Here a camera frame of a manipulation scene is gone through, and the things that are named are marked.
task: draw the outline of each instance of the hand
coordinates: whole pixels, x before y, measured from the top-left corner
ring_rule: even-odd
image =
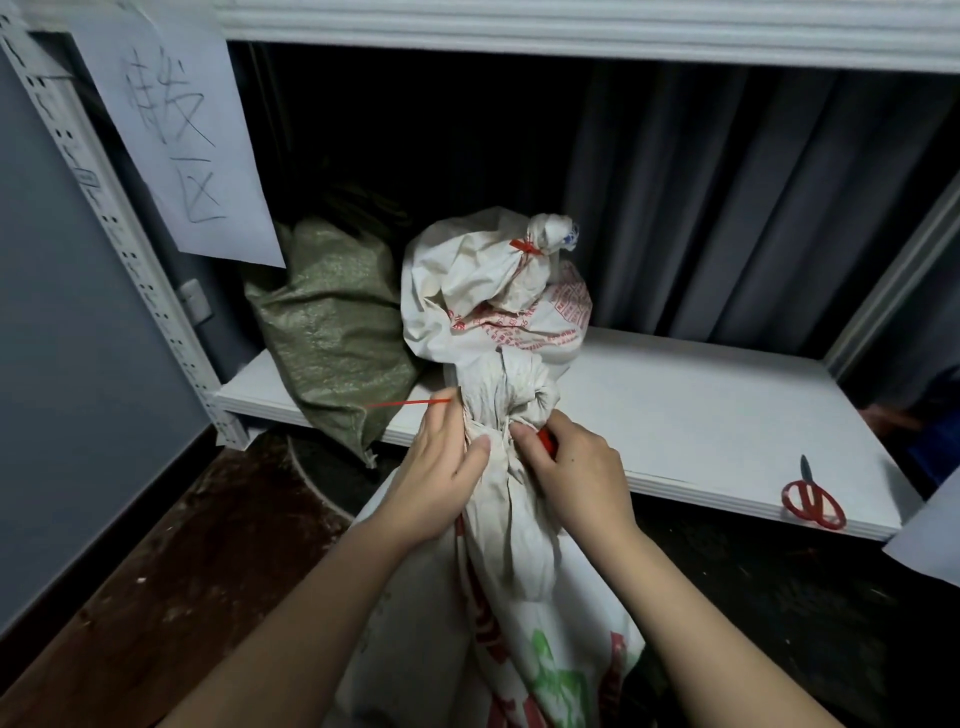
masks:
[[[620,453],[559,409],[546,426],[557,438],[556,462],[533,428],[513,423],[510,434],[561,525],[584,551],[605,535],[636,531]]]
[[[478,437],[465,453],[464,406],[460,391],[434,394],[420,431],[394,482],[372,518],[412,548],[446,531],[464,510],[490,459],[490,438]]]

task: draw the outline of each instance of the white shelf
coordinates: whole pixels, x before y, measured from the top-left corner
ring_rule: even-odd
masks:
[[[20,0],[35,31],[89,0]],[[227,38],[960,72],[953,0],[207,0]]]
[[[442,386],[418,384],[419,400]],[[800,456],[844,508],[845,533],[885,539],[921,500],[817,361],[591,328],[560,408],[619,450],[632,490],[777,521]],[[309,426],[262,352],[215,396],[227,411]],[[382,438],[409,445],[426,405]]]

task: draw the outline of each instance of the left hand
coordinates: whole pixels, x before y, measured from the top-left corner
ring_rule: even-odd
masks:
[[[448,387],[429,404],[420,431],[403,458],[390,490],[374,512],[385,528],[412,548],[446,531],[464,510],[490,459],[490,438],[465,449],[460,390]]]

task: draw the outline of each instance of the white paper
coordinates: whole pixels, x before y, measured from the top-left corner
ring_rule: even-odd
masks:
[[[914,571],[960,587],[960,468],[883,550]]]
[[[143,0],[78,7],[67,23],[177,247],[284,267],[212,18]]]

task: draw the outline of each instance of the forearm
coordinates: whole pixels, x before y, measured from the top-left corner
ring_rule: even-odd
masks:
[[[639,529],[597,534],[584,550],[657,650],[694,725],[839,725]]]
[[[163,728],[319,725],[406,550],[376,518],[354,526]]]

